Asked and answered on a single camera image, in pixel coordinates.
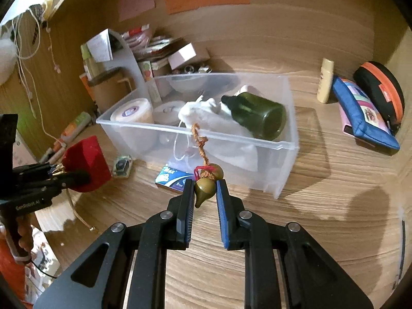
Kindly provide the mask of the left hand orange sleeve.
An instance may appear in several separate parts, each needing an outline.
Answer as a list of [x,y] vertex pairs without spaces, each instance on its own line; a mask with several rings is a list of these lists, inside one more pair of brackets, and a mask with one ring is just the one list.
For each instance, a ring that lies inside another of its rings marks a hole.
[[[33,230],[31,227],[31,214],[20,216],[16,219],[18,225],[18,248],[23,249],[24,255],[30,254],[33,249]],[[24,308],[33,308],[33,304],[26,301],[25,293],[25,267],[19,261],[13,241],[5,225],[1,223],[1,276],[11,293],[17,297]]]

